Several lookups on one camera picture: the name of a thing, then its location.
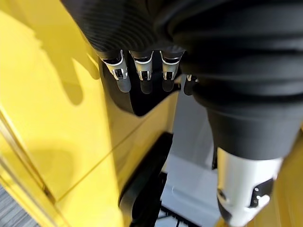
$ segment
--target wooden floor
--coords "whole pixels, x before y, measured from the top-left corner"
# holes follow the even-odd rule
[[[0,227],[38,226],[0,185]]]

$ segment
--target yellow panel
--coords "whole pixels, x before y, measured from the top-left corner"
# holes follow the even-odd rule
[[[118,197],[152,144],[163,131],[171,130],[167,122],[169,101],[153,110],[138,129],[58,202],[56,206],[73,227],[129,226],[129,219],[118,208]]]
[[[105,98],[96,55],[59,1],[0,4],[0,108],[58,200],[146,117]]]
[[[49,201],[1,133],[0,145],[0,184],[4,189],[42,227],[66,226],[60,212]]]

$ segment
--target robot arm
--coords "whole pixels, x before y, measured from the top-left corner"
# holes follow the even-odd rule
[[[196,77],[193,95],[207,108],[214,137],[220,212],[231,226],[248,223],[268,204],[303,117],[303,2],[73,2],[63,0],[124,92],[131,85],[118,74],[127,72],[118,67],[123,53],[114,63],[102,56],[130,50],[147,86],[152,54],[134,53],[181,53],[175,61],[162,54],[163,88],[171,89],[178,65]],[[143,93],[151,92],[148,86]]]

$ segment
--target gray carpet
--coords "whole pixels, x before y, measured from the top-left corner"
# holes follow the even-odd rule
[[[0,227],[38,226],[0,185]]]

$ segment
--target yellow cabinet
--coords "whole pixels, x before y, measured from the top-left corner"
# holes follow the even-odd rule
[[[128,223],[119,193],[172,129],[177,94],[142,118],[120,110],[58,0],[1,1],[0,31],[1,183],[38,222],[46,215],[46,226]],[[37,205],[40,213],[30,211]]]

